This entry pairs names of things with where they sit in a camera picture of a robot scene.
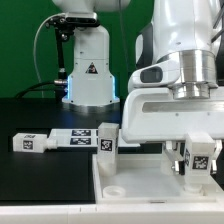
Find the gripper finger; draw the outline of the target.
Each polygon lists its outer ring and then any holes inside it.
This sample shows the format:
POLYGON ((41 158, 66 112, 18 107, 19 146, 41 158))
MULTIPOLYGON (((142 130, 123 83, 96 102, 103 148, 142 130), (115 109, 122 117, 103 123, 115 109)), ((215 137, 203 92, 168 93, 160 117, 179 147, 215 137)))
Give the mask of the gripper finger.
POLYGON ((166 141, 164 143, 164 152, 171 162, 171 170, 176 175, 184 175, 185 162, 181 155, 181 143, 176 141, 166 141))
POLYGON ((217 173, 217 159, 222 151, 223 148, 223 143, 222 140, 215 140, 215 149, 214 149, 214 154, 212 157, 212 162, 211 162, 211 174, 216 174, 217 173))

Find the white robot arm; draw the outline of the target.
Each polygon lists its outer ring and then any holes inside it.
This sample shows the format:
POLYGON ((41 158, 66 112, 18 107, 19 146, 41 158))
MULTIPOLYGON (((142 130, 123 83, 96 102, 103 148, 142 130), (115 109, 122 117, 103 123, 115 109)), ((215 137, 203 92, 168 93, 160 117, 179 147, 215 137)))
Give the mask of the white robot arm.
POLYGON ((155 0, 153 62, 132 73, 123 108, 129 143, 183 141, 187 175, 205 176, 224 139, 224 87, 215 59, 219 0, 155 0))

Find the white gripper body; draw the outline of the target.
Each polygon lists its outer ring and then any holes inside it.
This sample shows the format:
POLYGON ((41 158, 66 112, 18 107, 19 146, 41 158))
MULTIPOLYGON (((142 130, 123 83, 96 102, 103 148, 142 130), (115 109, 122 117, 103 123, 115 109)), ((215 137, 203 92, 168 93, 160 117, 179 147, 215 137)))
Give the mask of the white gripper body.
POLYGON ((142 88, 127 97, 122 137, 127 143, 183 141, 188 133, 224 139, 224 87, 209 99, 174 100, 168 88, 142 88))

